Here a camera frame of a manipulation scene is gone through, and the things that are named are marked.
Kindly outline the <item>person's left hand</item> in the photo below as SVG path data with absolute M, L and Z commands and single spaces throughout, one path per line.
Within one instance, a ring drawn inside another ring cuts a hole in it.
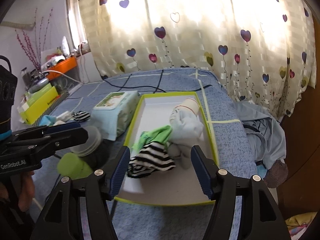
M 18 197 L 18 207 L 22 212 L 29 210 L 33 198 L 35 197 L 35 185 L 32 176 L 34 171 L 24 172 L 20 174 L 20 181 L 22 183 L 21 192 Z

